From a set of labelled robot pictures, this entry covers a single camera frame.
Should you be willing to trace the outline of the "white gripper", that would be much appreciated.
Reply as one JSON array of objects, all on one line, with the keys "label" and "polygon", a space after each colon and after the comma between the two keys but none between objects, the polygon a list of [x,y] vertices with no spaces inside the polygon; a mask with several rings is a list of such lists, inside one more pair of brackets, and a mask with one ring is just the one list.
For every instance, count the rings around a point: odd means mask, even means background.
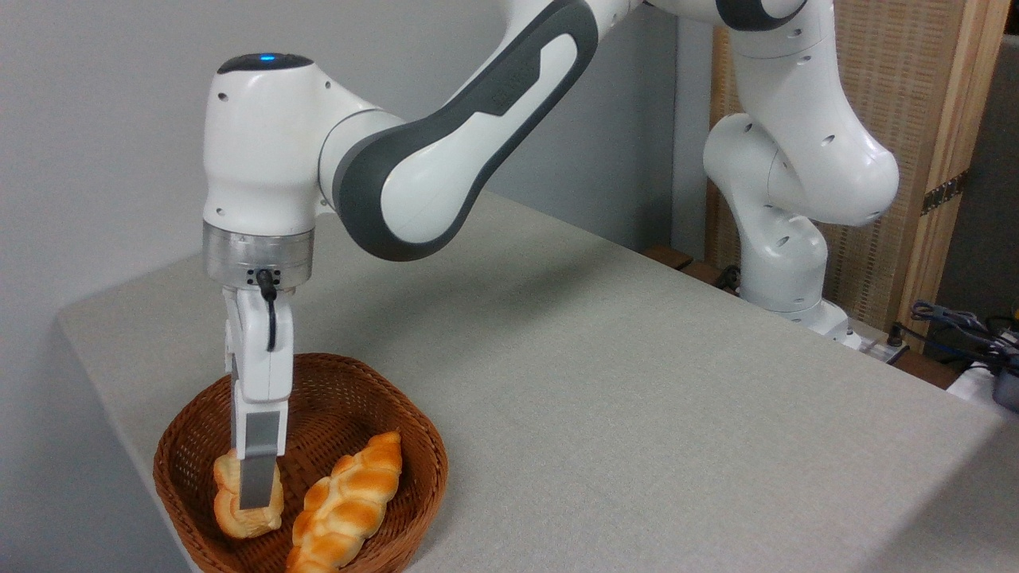
[{"label": "white gripper", "polygon": [[270,505],[276,462],[285,452],[287,398],[294,383],[290,294],[270,305],[258,290],[223,287],[227,364],[232,378],[232,447],[240,460],[240,510]]}]

